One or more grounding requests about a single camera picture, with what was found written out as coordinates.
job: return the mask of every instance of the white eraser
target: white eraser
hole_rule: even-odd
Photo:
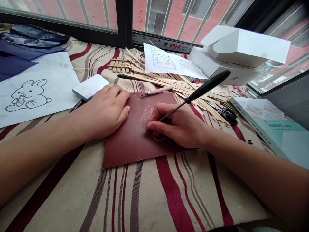
[[[92,96],[109,82],[105,80],[100,74],[96,74],[93,77],[83,81],[79,85],[75,86],[72,90],[80,98],[85,101],[89,101]]]

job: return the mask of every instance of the glass pane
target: glass pane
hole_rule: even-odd
[[[265,63],[261,74],[249,84],[258,92],[268,90],[309,69],[309,20],[302,2],[296,2],[264,33],[291,41],[286,63],[274,67]]]
[[[0,7],[117,30],[115,0],[0,0]]]
[[[235,26],[253,2],[254,0],[133,0],[133,29],[200,44],[216,25]],[[151,15],[153,11],[161,14],[158,22]]]

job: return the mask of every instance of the book cover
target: book cover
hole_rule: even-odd
[[[305,128],[286,119],[267,99],[235,97],[230,101],[277,156],[309,169],[309,132]]]

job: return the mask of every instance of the black scissors handle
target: black scissors handle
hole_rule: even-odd
[[[236,126],[238,124],[238,121],[236,120],[237,119],[237,114],[235,114],[233,111],[231,111],[230,109],[227,109],[227,108],[223,108],[221,109],[222,111],[222,117],[228,121],[231,126]]]

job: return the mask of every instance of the striped tablecloth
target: striped tablecloth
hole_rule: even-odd
[[[129,57],[125,50],[72,37],[64,47],[80,81],[98,73],[129,92],[155,89],[148,82],[119,79],[108,69],[111,58]],[[241,88],[232,86],[226,91],[241,94]],[[220,129],[206,111],[201,116],[192,110]],[[0,140],[68,112],[2,128]],[[240,140],[250,139],[254,146],[271,153],[243,120],[222,130]],[[43,171],[1,208],[0,231],[209,231],[272,215],[238,177],[205,150],[102,169],[104,146],[105,140],[90,141]]]

